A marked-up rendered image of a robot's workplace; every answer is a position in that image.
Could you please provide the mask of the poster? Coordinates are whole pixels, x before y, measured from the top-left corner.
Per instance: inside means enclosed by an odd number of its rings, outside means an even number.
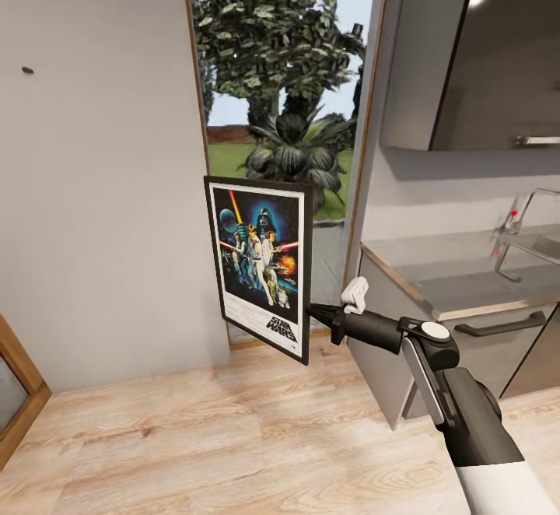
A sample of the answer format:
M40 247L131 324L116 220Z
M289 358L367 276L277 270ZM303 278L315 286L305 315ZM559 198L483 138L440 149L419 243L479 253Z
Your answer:
M308 366L314 184L204 183L222 319Z

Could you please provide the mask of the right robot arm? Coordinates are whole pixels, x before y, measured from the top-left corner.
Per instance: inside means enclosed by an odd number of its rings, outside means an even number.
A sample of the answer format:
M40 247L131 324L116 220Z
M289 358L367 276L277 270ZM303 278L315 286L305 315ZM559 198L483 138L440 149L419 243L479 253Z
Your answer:
M492 392L463 366L450 330L408 317L366 310L366 278L353 279L343 306L311 303L306 312L331 329L331 343L347 335L404 357L464 489L471 515L560 515L502 425ZM418 325L418 329L409 328Z

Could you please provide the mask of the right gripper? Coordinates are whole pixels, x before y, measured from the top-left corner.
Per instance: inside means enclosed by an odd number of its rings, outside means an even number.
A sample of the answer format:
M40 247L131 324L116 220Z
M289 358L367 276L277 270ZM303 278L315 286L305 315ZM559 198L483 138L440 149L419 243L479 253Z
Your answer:
M370 345L376 345L376 329L380 325L382 314L364 309L361 314L344 312L342 307L320 303L311 303L305 307L306 312L331 329L331 343L340 345L347 335Z

